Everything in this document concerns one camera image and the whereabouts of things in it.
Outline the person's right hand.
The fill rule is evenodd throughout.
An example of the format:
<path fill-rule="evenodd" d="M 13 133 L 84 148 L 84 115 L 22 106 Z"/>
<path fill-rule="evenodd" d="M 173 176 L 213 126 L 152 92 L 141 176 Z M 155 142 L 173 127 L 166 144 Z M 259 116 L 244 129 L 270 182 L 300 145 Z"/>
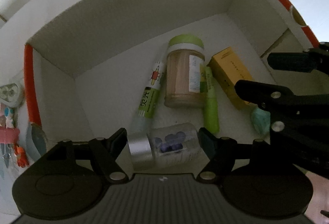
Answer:
<path fill-rule="evenodd" d="M 305 215 L 314 223 L 328 223 L 328 217 L 321 214 L 321 211 L 328 212 L 329 181 L 312 172 L 307 172 L 306 176 L 312 183 L 313 196 Z"/>

